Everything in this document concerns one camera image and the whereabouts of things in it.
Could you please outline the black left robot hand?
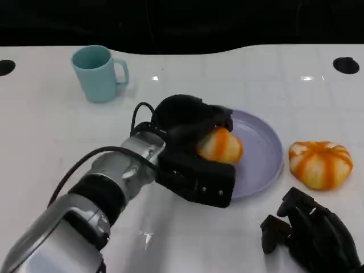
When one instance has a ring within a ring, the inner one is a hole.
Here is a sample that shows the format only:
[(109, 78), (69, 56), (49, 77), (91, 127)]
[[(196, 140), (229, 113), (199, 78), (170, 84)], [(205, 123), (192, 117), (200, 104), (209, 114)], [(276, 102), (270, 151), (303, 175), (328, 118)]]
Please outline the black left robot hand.
[(197, 154), (197, 146), (214, 129), (233, 130), (232, 109), (209, 105), (192, 95), (165, 98), (155, 109), (151, 122), (166, 133), (167, 146), (178, 152)]

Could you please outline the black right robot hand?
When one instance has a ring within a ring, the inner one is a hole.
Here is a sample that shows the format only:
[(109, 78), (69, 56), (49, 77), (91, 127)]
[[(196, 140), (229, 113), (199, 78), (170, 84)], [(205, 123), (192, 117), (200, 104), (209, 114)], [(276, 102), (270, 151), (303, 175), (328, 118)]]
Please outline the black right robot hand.
[(363, 272), (355, 242), (340, 218), (311, 196), (292, 187), (276, 216), (261, 223), (262, 250), (288, 248), (308, 272)]

